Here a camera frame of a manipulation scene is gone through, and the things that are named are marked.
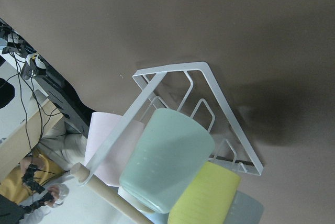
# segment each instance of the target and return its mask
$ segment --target black cable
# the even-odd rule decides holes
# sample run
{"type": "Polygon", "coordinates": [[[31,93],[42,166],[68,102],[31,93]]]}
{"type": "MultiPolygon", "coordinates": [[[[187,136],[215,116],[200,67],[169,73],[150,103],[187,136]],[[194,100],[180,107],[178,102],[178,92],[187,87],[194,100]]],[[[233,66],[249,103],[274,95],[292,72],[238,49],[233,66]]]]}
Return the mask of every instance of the black cable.
{"type": "Polygon", "coordinates": [[[33,76],[30,77],[30,82],[31,82],[32,90],[34,91],[35,88],[34,88],[34,83],[32,82],[32,78],[33,78],[33,76]]]}
{"type": "Polygon", "coordinates": [[[44,170],[41,170],[41,169],[38,169],[38,171],[45,172],[45,173],[52,173],[52,172],[44,171],[44,170]]]}
{"type": "MultiPolygon", "coordinates": [[[[17,63],[18,60],[16,59],[15,56],[14,56],[14,60],[15,60],[15,63],[16,63],[16,70],[17,70],[17,72],[19,73],[19,70],[18,70],[18,66],[19,66],[19,64],[17,63]]],[[[38,108],[38,112],[39,112],[40,120],[41,120],[41,132],[40,132],[40,137],[39,137],[39,140],[40,140],[40,139],[42,138],[42,135],[43,135],[43,131],[42,131],[42,129],[43,129],[43,119],[42,119],[42,113],[41,113],[40,104],[39,104],[38,101],[37,101],[37,97],[36,97],[36,95],[35,95],[35,93],[34,93],[34,89],[32,89],[32,88],[30,87],[30,85],[27,83],[26,80],[23,79],[23,81],[26,83],[26,85],[27,85],[27,86],[29,87],[29,89],[31,90],[31,92],[32,92],[32,97],[35,99],[35,101],[36,101],[36,103],[37,103],[37,108],[38,108]]]]}
{"type": "Polygon", "coordinates": [[[12,58],[14,58],[15,62],[19,62],[19,61],[16,59],[14,53],[10,52],[9,55],[10,55],[12,58]]]}
{"type": "Polygon", "coordinates": [[[53,116],[56,116],[56,115],[58,115],[58,114],[61,114],[61,113],[56,113],[56,114],[47,114],[47,113],[44,111],[44,109],[43,109],[43,107],[42,107],[42,106],[41,106],[41,109],[42,109],[43,113],[44,113],[46,116],[48,116],[48,117],[53,117],[53,116]]]}
{"type": "MultiPolygon", "coordinates": [[[[25,128],[26,128],[26,134],[27,134],[27,138],[28,138],[28,143],[29,143],[29,148],[30,148],[30,151],[32,152],[32,147],[31,147],[31,143],[30,143],[30,138],[29,138],[29,134],[28,134],[28,130],[27,130],[27,119],[28,119],[28,115],[27,115],[27,110],[25,108],[25,105],[23,103],[23,99],[22,99],[22,86],[21,86],[21,81],[20,81],[20,73],[19,73],[19,68],[18,68],[18,63],[16,61],[16,58],[15,58],[15,64],[16,64],[16,71],[17,71],[17,78],[19,80],[19,86],[20,86],[20,100],[21,100],[21,103],[22,103],[22,107],[25,111],[25,115],[26,115],[26,121],[25,121],[25,128]]],[[[34,198],[34,194],[32,194],[31,196],[31,200],[32,202],[34,203],[33,201],[33,198],[34,198]]]]}
{"type": "Polygon", "coordinates": [[[6,81],[5,81],[5,83],[3,83],[1,86],[0,86],[0,89],[8,82],[8,80],[10,80],[12,77],[14,77],[14,76],[16,76],[16,75],[18,75],[17,73],[16,74],[14,74],[13,76],[11,76],[11,77],[9,77],[6,81]]]}
{"type": "Polygon", "coordinates": [[[49,123],[51,117],[54,116],[54,115],[52,115],[52,113],[53,113],[56,109],[57,109],[57,108],[55,108],[55,109],[51,112],[51,114],[50,114],[50,116],[49,116],[47,122],[42,126],[42,132],[44,132],[44,127],[47,125],[47,123],[49,123]]]}
{"type": "Polygon", "coordinates": [[[51,177],[51,178],[48,178],[47,180],[45,180],[44,182],[41,183],[41,186],[44,186],[46,183],[48,183],[48,182],[50,182],[51,180],[53,180],[54,178],[56,178],[56,177],[60,177],[60,176],[62,176],[61,173],[60,173],[60,174],[56,174],[56,175],[54,175],[54,176],[51,177]]]}
{"type": "Polygon", "coordinates": [[[12,34],[12,41],[13,41],[13,44],[14,44],[14,46],[15,46],[15,48],[17,49],[17,51],[22,55],[22,52],[21,52],[21,50],[19,50],[17,47],[16,47],[16,44],[14,43],[14,35],[13,35],[13,29],[11,30],[11,32],[10,32],[11,34],[12,34]]]}
{"type": "Polygon", "coordinates": [[[18,61],[18,62],[20,62],[20,63],[25,63],[25,61],[18,60],[18,59],[15,57],[14,53],[10,52],[9,55],[10,55],[12,58],[16,59],[16,61],[18,61]]]}

